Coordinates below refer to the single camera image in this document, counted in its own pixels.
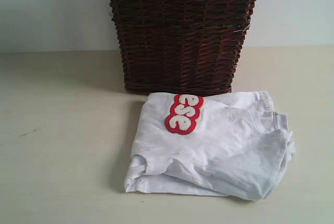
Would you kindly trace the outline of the dark red wicker basket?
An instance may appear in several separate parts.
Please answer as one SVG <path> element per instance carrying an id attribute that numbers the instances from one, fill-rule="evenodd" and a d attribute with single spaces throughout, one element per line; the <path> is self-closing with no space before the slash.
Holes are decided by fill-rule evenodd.
<path id="1" fill-rule="evenodd" d="M 125 89 L 229 93 L 256 0 L 109 0 Z"/>

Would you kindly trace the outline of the white t-shirt red lettering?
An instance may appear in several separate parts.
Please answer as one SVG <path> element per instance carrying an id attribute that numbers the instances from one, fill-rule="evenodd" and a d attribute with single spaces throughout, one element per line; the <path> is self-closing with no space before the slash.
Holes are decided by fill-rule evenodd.
<path id="1" fill-rule="evenodd" d="M 126 192 L 267 198 L 295 154 L 285 114 L 265 91 L 152 93 L 142 106 Z"/>

